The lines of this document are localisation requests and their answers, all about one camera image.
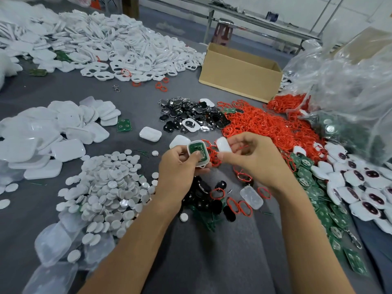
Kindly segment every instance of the table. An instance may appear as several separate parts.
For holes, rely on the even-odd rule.
[[[184,41],[198,51],[205,50],[203,45],[186,39]],[[14,116],[30,107],[46,107],[53,100],[79,103],[88,96],[94,96],[95,99],[112,101],[121,110],[123,118],[130,118],[133,130],[117,133],[115,126],[106,127],[110,137],[101,143],[86,145],[88,155],[102,155],[127,148],[147,150],[149,153],[158,150],[162,154],[169,148],[175,135],[180,133],[163,131],[157,143],[138,136],[144,126],[162,130],[164,123],[158,119],[161,109],[157,103],[159,99],[181,96],[192,100],[208,98],[216,103],[240,98],[199,84],[199,73],[200,68],[195,72],[187,70],[179,73],[177,77],[170,78],[166,84],[168,92],[163,93],[155,89],[154,82],[133,87],[130,82],[101,82],[95,78],[86,78],[78,70],[70,73],[56,70],[42,78],[28,76],[24,70],[18,76],[6,79],[0,92],[0,118]],[[118,85],[121,92],[116,93],[113,84]],[[260,102],[245,100],[262,107]],[[187,133],[186,136],[191,140],[213,141],[221,133],[218,130],[209,133],[198,131]],[[152,179],[151,174],[158,170],[159,157],[141,155],[140,162],[142,168],[139,173]],[[17,191],[1,195],[1,199],[10,199],[11,204],[0,210],[0,293],[20,293],[39,266],[34,240],[46,226],[58,221],[55,206],[62,198],[57,197],[57,192],[66,187],[66,178],[81,171],[81,165],[80,159],[72,160],[64,163],[58,177],[39,180],[42,185],[24,180],[19,183]],[[204,179],[212,187],[219,180],[226,181],[227,190],[233,190],[231,196],[240,199],[239,190],[242,187],[228,165],[213,169]],[[273,198],[267,200],[260,211],[255,211],[252,218],[238,216],[233,223],[222,221],[217,225],[215,233],[207,232],[192,217],[190,210],[186,212],[190,215],[188,222],[181,223],[175,218],[171,223],[146,281],[144,294],[291,293],[279,206]],[[357,236],[355,228],[350,229]],[[348,236],[345,237],[345,245],[354,248]],[[358,294],[382,293],[369,257],[363,250],[360,253],[370,269],[370,278],[357,275],[349,269],[348,263],[343,264],[355,291]],[[71,293],[77,292],[81,278],[81,275],[77,276]]]
[[[266,19],[255,19],[253,17],[245,15],[244,13],[239,13],[237,11],[232,11],[230,9],[226,9],[226,8],[223,8],[223,7],[220,7],[220,6],[213,5],[213,4],[211,4],[212,0],[180,0],[180,1],[187,2],[187,3],[199,5],[199,6],[202,6],[204,8],[208,8],[208,10],[209,10],[208,16],[206,16],[204,14],[200,14],[198,12],[194,12],[194,11],[188,10],[188,9],[183,9],[183,8],[181,8],[179,6],[170,4],[170,3],[165,2],[163,0],[149,0],[149,1],[154,2],[154,3],[163,4],[165,6],[169,6],[169,7],[172,7],[174,9],[177,9],[177,10],[180,10],[180,11],[183,11],[183,12],[188,12],[188,13],[191,13],[191,14],[193,14],[195,16],[198,16],[198,17],[201,17],[201,18],[207,18],[208,19],[208,23],[207,23],[207,28],[205,30],[203,43],[207,43],[208,34],[209,34],[209,30],[211,28],[212,21],[218,21],[218,19],[214,18],[215,11],[222,12],[222,13],[227,14],[229,16],[232,16],[234,18],[243,20],[243,21],[245,21],[247,23],[254,24],[256,26],[259,26],[259,27],[262,27],[262,28],[265,28],[265,29],[268,29],[268,30],[272,30],[272,31],[275,31],[275,32],[278,32],[278,33],[281,33],[281,34],[285,34],[285,35],[289,35],[289,36],[301,39],[301,43],[302,43],[302,41],[308,40],[308,39],[316,39],[316,40],[320,39],[319,37],[317,37],[317,33],[314,33],[314,32],[309,33],[307,29],[290,27],[290,26],[288,26],[287,24],[285,24],[285,23],[283,23],[281,21],[270,22],[270,21],[267,21]],[[247,28],[244,28],[244,27],[241,27],[241,26],[235,26],[235,28],[246,30],[248,32],[252,32],[253,34],[260,35],[260,36],[263,36],[263,37],[267,37],[269,39],[274,39],[274,40],[277,40],[279,42],[286,42],[287,44],[289,44],[291,46],[298,47],[299,50],[301,49],[301,44],[300,45],[294,44],[294,43],[291,43],[289,41],[285,41],[284,39],[276,38],[276,37],[273,37],[271,35],[263,34],[263,33],[260,33],[258,31],[250,30],[250,29],[247,29]]]

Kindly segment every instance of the person's left hand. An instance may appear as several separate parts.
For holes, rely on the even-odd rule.
[[[159,179],[156,187],[156,196],[170,208],[181,207],[181,201],[188,193],[193,177],[210,172],[211,163],[205,168],[196,168],[200,152],[188,155],[185,145],[177,145],[163,154],[159,163]]]

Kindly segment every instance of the pile of red rings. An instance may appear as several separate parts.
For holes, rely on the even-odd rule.
[[[277,96],[271,100],[264,109],[254,107],[244,100],[233,101],[232,103],[218,102],[217,106],[221,109],[240,108],[243,113],[225,114],[231,121],[230,125],[222,129],[222,135],[229,138],[242,132],[251,132],[263,136],[268,136],[272,142],[282,151],[290,153],[294,146],[301,146],[306,150],[306,155],[314,160],[325,161],[326,150],[316,150],[314,143],[325,145],[325,141],[321,139],[311,128],[310,124],[298,119],[300,112],[294,112],[288,115],[288,119],[283,118],[277,113],[286,112],[287,109],[295,109],[301,104],[305,95],[284,95]],[[205,140],[210,154],[210,160],[214,167],[218,167],[221,161],[216,157],[216,145]]]

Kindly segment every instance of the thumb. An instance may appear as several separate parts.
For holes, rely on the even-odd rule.
[[[230,153],[230,152],[220,152],[216,155],[219,160],[221,160],[223,163],[229,163],[232,165],[237,165],[244,167],[245,161],[246,161],[246,156],[241,156],[235,153]]]
[[[189,156],[188,160],[186,160],[185,164],[192,165],[192,167],[194,168],[194,167],[196,167],[196,164],[199,162],[201,157],[202,157],[202,154],[200,153],[199,150],[196,152],[193,152]]]

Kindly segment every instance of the forearm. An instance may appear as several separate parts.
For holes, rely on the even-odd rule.
[[[294,177],[274,191],[280,206],[291,284],[300,294],[354,294],[305,191]]]
[[[156,195],[128,228],[78,294],[138,294],[154,262],[164,234],[176,214]]]

